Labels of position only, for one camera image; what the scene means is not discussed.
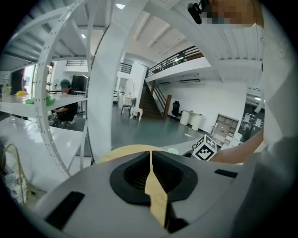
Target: yellow object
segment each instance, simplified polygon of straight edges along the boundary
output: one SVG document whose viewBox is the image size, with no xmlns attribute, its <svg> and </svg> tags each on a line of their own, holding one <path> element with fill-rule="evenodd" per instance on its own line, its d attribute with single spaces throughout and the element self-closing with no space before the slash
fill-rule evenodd
<svg viewBox="0 0 298 238">
<path fill-rule="evenodd" d="M 147 177 L 145 193 L 148 194 L 151 199 L 151 206 L 150 206 L 151 214 L 157 219 L 157 221 L 163 227 L 165 216 L 166 216 L 166 210 L 167 210 L 168 195 L 163 190 L 157 177 L 153 173 L 152 151 L 164 151 L 164 150 L 151 145 L 127 145 L 127 146 L 114 149 L 113 151 L 110 151 L 108 154 L 102 157 L 99 163 L 107 162 L 125 155 L 143 152 L 143 151 L 150 151 L 150 173 Z"/>
<path fill-rule="evenodd" d="M 17 93 L 16 93 L 16 95 L 17 96 L 24 96 L 24 95 L 26 95 L 27 93 L 26 93 L 26 91 L 18 91 Z"/>
</svg>

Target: white desk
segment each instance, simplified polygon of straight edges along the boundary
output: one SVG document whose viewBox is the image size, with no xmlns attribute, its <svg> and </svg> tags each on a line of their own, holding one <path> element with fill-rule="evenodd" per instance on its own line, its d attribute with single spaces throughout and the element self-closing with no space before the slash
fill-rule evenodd
<svg viewBox="0 0 298 238">
<path fill-rule="evenodd" d="M 51 126 L 50 130 L 64 165 L 72 167 L 83 132 Z M 47 192 L 65 181 L 47 151 L 37 123 L 17 117 L 6 118 L 0 122 L 0 138 L 5 139 L 2 140 L 4 147 L 15 144 L 24 174 L 33 186 Z"/>
<path fill-rule="evenodd" d="M 199 129 L 202 116 L 203 116 L 202 114 L 183 110 L 180 123 L 182 125 L 191 124 L 192 125 L 191 129 L 194 131 L 197 131 Z"/>
<path fill-rule="evenodd" d="M 47 107 L 47 111 L 55 108 L 87 100 L 85 95 L 50 94 L 55 103 Z M 0 111 L 22 117 L 35 118 L 37 115 L 34 104 L 25 104 L 25 100 L 31 99 L 31 94 L 24 96 L 9 95 L 0 99 Z"/>
</svg>

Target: white stool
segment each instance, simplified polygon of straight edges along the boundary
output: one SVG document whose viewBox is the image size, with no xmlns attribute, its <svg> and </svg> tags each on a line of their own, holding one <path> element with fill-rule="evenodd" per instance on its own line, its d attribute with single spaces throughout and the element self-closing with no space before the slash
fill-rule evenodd
<svg viewBox="0 0 298 238">
<path fill-rule="evenodd" d="M 139 116 L 139 121 L 140 121 L 142 119 L 142 115 L 143 115 L 143 109 L 141 109 L 141 108 L 133 107 L 130 110 L 130 119 L 132 119 L 134 116 L 138 116 L 138 112 L 140 113 L 140 116 Z"/>
</svg>

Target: bookshelf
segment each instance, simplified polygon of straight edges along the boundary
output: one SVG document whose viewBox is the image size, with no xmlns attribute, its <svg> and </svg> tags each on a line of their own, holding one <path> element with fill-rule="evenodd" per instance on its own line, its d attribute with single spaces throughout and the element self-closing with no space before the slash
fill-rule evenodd
<svg viewBox="0 0 298 238">
<path fill-rule="evenodd" d="M 215 139 L 219 146 L 222 146 L 227 143 L 226 138 L 234 136 L 238 122 L 236 119 L 218 114 L 216 123 L 212 127 L 211 137 Z"/>
</svg>

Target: person sitting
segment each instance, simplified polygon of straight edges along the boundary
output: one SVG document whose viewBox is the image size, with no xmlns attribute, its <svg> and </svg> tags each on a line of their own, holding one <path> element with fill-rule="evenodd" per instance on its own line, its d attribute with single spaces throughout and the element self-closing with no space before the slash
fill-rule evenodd
<svg viewBox="0 0 298 238">
<path fill-rule="evenodd" d="M 70 86 L 70 82 L 67 79 L 63 79 L 60 82 L 61 90 L 63 93 L 68 95 L 75 95 L 74 91 Z M 69 105 L 65 105 L 63 107 L 59 107 L 53 110 L 53 112 L 57 113 L 57 118 L 60 121 L 67 121 L 69 124 L 73 124 L 75 122 L 75 115 L 77 113 L 78 103 L 72 103 Z"/>
</svg>

